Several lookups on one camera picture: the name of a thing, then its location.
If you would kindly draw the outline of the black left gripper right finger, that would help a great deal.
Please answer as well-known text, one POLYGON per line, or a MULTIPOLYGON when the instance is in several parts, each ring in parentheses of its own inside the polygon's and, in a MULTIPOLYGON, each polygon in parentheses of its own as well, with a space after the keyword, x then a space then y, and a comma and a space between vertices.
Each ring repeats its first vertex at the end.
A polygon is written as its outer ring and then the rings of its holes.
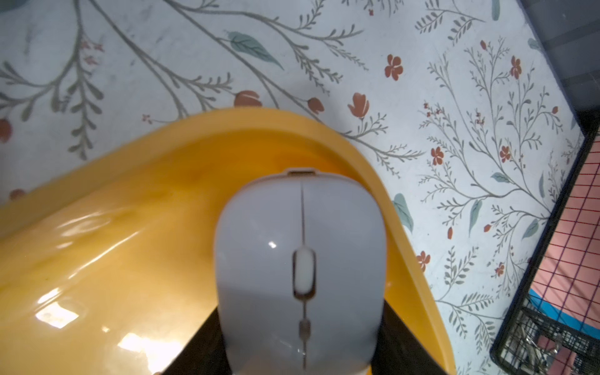
POLYGON ((446 375, 387 301, 371 360, 375 375, 446 375))

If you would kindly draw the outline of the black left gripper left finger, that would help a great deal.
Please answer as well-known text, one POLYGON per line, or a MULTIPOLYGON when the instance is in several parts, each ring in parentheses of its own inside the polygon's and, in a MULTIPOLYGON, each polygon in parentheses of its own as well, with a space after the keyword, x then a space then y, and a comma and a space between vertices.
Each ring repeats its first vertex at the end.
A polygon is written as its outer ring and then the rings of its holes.
POLYGON ((163 375, 232 375, 218 309, 211 312, 163 375))

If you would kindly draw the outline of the light grey mouse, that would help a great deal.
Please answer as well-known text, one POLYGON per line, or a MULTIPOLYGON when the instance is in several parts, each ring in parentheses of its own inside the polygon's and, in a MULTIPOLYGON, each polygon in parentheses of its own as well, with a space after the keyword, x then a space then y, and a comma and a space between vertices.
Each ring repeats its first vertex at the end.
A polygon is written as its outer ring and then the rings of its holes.
POLYGON ((330 173, 254 181, 215 237, 218 313, 235 374, 361 374, 384 307, 387 239, 374 197, 330 173))

